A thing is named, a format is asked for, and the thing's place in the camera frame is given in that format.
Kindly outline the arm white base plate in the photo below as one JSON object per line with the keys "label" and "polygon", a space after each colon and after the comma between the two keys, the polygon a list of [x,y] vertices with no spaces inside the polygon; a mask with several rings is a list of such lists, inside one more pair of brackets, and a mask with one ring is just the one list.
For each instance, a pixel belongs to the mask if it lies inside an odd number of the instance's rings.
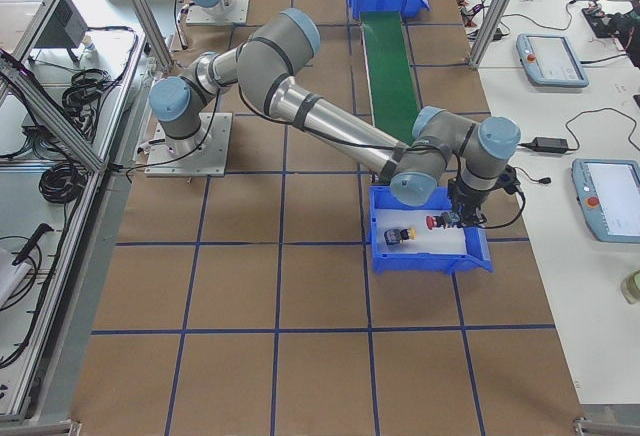
{"label": "arm white base plate", "polygon": [[246,23],[250,0],[222,0],[211,9],[193,3],[189,8],[186,24],[189,26],[242,26]]}
{"label": "arm white base plate", "polygon": [[193,137],[174,140],[156,125],[158,144],[149,147],[148,177],[223,177],[226,170],[233,114],[201,112],[201,129]]}

